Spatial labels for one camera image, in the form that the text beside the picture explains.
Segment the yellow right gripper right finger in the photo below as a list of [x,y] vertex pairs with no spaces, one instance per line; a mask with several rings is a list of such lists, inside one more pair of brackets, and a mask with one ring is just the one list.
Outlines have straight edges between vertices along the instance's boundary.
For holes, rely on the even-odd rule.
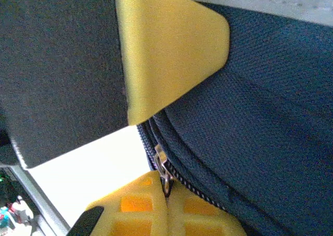
[[168,198],[168,235],[246,235],[234,216],[175,183]]

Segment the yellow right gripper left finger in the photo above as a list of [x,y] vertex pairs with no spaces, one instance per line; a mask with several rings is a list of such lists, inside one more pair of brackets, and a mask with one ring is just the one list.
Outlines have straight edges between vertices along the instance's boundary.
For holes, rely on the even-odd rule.
[[160,174],[150,171],[90,203],[67,235],[168,235]]

